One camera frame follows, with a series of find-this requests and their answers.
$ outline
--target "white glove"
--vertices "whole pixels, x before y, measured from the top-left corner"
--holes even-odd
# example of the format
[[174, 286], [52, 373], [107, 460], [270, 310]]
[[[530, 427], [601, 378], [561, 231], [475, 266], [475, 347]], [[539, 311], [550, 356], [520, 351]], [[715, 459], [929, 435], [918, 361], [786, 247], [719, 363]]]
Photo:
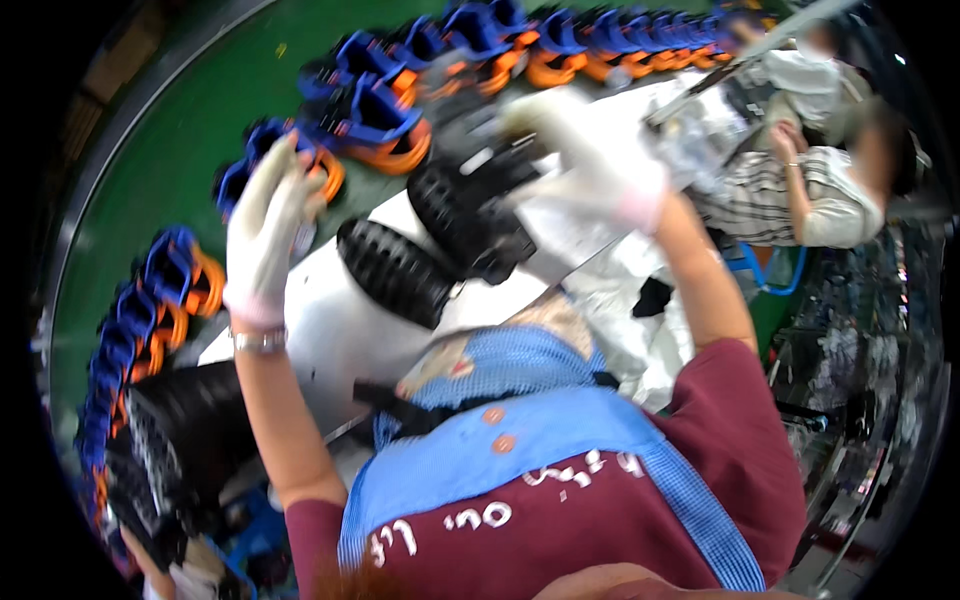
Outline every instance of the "white glove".
[[557, 177], [519, 187], [506, 200], [551, 197], [651, 235], [670, 187], [667, 170], [641, 146], [637, 123], [623, 123], [590, 102], [572, 88], [554, 87], [504, 107], [501, 132], [510, 137], [535, 132], [539, 144], [560, 153], [564, 168]]
[[224, 305], [231, 317], [263, 328], [283, 326], [290, 248], [305, 199], [326, 180], [322, 169], [304, 174], [308, 156], [297, 156], [296, 144], [297, 132], [274, 143], [253, 169], [227, 227]]

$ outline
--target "green floor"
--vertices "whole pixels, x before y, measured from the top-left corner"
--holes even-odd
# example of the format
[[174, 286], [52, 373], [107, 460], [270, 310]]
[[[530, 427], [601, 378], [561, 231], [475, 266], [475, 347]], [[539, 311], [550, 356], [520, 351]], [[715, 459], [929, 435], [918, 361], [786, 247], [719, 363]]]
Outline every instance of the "green floor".
[[[395, 26], [423, 12], [438, 12], [444, 4], [280, 0], [205, 52], [159, 97], [110, 165], [68, 257], [51, 356], [51, 410], [58, 441], [69, 444], [76, 431], [73, 408], [84, 399], [85, 366], [114, 286], [128, 276], [132, 259], [146, 251], [157, 229], [188, 225], [204, 249], [223, 261], [225, 229], [209, 199], [210, 179], [221, 162], [242, 154], [243, 128], [261, 115], [292, 114], [300, 103], [294, 86], [298, 69], [339, 36], [361, 27]], [[708, 0], [670, 4], [700, 10], [709, 6]], [[331, 208], [317, 245], [347, 217], [369, 212], [403, 187], [402, 178], [385, 177], [350, 160], [344, 163], [348, 193]], [[757, 327], [762, 343], [772, 333], [767, 329], [775, 326], [767, 324], [779, 321], [785, 303], [769, 297], [758, 302], [755, 317], [763, 323]]]

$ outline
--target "button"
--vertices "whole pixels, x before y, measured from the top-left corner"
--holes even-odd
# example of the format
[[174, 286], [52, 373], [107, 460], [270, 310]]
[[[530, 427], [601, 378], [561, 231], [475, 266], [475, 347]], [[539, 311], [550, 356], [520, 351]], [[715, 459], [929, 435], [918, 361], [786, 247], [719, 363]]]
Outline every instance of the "button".
[[514, 449], [514, 444], [516, 444], [516, 438], [504, 434], [496, 440], [493, 440], [491, 448], [493, 448], [493, 451], [497, 454], [506, 454]]
[[502, 408], [488, 408], [483, 414], [483, 422], [487, 425], [496, 425], [503, 420], [504, 414]]

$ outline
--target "bracelet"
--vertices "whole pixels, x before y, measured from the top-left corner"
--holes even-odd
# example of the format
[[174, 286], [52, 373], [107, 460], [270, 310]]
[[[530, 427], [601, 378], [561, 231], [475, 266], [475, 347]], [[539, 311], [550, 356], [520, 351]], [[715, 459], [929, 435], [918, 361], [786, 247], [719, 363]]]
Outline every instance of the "bracelet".
[[233, 349], [237, 351], [253, 352], [255, 354], [271, 354], [280, 352], [287, 346], [286, 327], [268, 331], [262, 335], [234, 333], [231, 328], [228, 335], [229, 338], [233, 340]]

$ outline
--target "maroon shirt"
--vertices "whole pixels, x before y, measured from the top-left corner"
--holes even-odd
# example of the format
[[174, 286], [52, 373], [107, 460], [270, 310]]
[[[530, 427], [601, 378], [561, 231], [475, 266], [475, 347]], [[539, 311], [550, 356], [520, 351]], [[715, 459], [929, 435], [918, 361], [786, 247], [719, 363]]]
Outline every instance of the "maroon shirt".
[[[804, 528], [804, 490], [756, 356], [724, 340], [677, 377], [669, 418], [650, 419], [697, 469], [754, 551], [767, 586]], [[303, 500], [286, 521], [303, 598], [335, 560], [343, 509]], [[588, 566], [633, 563], [681, 588], [719, 588], [693, 540], [632, 455], [590, 452], [481, 496], [385, 523], [377, 564], [418, 598], [531, 598]]]

